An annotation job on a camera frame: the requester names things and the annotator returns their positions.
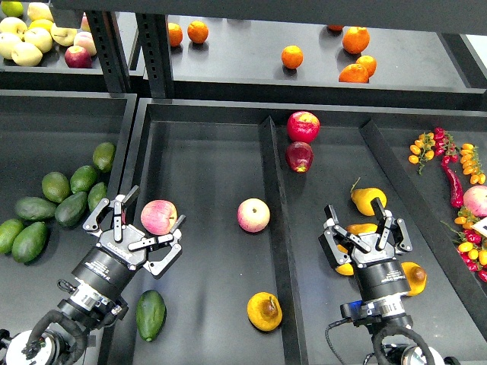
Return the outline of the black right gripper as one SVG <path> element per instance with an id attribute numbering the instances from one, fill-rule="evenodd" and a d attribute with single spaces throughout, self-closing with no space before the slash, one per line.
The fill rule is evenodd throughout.
<path id="1" fill-rule="evenodd" d="M 333 205 L 324 208 L 326 221 L 318 237 L 332 268 L 352 263 L 355 280 L 364 302 L 390 295 L 404 295 L 410 290 L 404 270 L 396 259 L 412 251 L 412 243 L 402 218 L 395 218 L 379 198 L 371 200 L 378 220 L 376 233 L 358 236 L 339 225 Z"/>

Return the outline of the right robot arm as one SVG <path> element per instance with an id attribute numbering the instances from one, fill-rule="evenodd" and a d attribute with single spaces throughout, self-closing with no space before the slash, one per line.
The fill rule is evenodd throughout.
<path id="1" fill-rule="evenodd" d="M 332 205 L 324 208 L 326 221 L 319 237 L 329 264 L 337 269 L 350 265 L 360 300 L 340 306 L 340 323 L 363 325 L 371 335 L 372 356 L 379 364 L 457 364 L 455 357 L 442 357 L 412 328 L 413 321 L 402 298 L 412 290 L 413 275 L 397 257 L 412 251 L 406 224 L 386 210 L 379 198 L 371 200 L 377 229 L 353 234 L 339 224 Z"/>

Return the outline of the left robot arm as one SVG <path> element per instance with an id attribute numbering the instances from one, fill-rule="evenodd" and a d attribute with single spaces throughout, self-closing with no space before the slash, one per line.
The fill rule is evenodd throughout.
<path id="1" fill-rule="evenodd" d="M 181 254 L 180 215 L 169 232 L 147 236 L 127 224 L 126 209 L 137 199 L 140 188 L 125 195 L 103 198 L 83 224 L 97 238 L 96 244 L 72 274 L 77 285 L 60 280 L 68 293 L 57 309 L 50 310 L 31 329 L 11 336 L 1 331 L 6 350 L 3 364 L 74 364 L 88 347 L 93 330 L 112 326 L 128 311 L 122 292 L 140 269 L 160 278 Z"/>

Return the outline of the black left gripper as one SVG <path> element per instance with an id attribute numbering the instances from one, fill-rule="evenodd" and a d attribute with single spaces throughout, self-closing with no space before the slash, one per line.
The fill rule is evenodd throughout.
<path id="1" fill-rule="evenodd" d="M 117 299 L 135 273 L 143 267 L 160 279 L 181 256 L 180 226 L 186 216 L 177 218 L 169 233 L 145 238 L 145 234 L 125 223 L 126 209 L 137 199 L 140 187 L 134 185 L 126 195 L 102 198 L 83 223 L 83 229 L 99 238 L 97 245 L 79 262 L 72 274 L 110 300 Z M 100 220 L 112 212 L 112 229 L 102 231 Z"/>

